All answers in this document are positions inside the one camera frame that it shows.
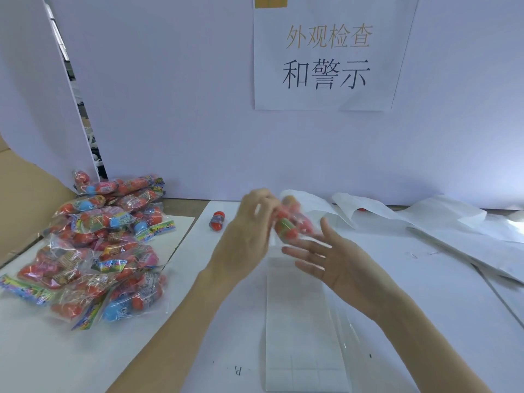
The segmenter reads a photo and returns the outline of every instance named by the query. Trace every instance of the paper sign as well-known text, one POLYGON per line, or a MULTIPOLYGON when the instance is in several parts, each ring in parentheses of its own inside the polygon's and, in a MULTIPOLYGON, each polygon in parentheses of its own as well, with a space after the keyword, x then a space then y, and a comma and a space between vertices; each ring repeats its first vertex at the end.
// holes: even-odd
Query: paper sign
POLYGON ((390 109, 417 1, 255 0, 255 108, 390 109))

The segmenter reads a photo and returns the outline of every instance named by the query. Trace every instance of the yellow sticky note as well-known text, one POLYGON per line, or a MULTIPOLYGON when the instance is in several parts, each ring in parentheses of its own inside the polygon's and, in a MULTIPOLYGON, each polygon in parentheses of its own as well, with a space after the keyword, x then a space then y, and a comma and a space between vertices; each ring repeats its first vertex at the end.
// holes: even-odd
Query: yellow sticky note
POLYGON ((285 8, 288 0, 255 0, 255 8, 285 8))

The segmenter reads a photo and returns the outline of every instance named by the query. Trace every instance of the left hand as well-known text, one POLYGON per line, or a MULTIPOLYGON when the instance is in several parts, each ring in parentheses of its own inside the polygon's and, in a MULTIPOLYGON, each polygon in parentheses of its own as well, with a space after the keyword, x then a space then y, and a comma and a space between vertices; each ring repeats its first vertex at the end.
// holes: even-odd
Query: left hand
POLYGON ((233 289, 257 267, 267 253, 279 206, 279 199, 268 189, 254 190, 242 198, 236 217, 227 225, 206 267, 215 282, 233 289))

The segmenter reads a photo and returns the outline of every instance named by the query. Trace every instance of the forearm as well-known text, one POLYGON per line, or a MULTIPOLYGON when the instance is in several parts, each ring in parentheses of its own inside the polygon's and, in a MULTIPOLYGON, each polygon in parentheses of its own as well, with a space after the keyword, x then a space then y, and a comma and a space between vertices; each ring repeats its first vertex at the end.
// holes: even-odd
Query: forearm
POLYGON ((378 321, 421 393, 490 392, 404 292, 378 321))
POLYGON ((180 391, 207 328, 231 288, 214 281, 207 269, 201 271, 173 315, 128 365, 108 393, 180 391))

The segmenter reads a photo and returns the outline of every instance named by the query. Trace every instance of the hand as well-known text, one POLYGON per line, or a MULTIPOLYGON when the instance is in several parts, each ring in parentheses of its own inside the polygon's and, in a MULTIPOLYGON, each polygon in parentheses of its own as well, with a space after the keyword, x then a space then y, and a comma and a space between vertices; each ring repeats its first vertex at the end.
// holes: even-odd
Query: hand
POLYGON ((301 259, 295 262, 298 269, 322 280, 343 301, 378 322, 400 288, 362 248, 333 230, 325 218, 320 224, 323 234, 313 238, 331 248, 311 240, 295 240, 290 244, 298 248, 284 247, 282 252, 301 259))
POLYGON ((279 199, 268 189, 244 196, 207 265, 214 279, 232 289, 257 267, 267 253, 273 216, 279 206, 279 199))

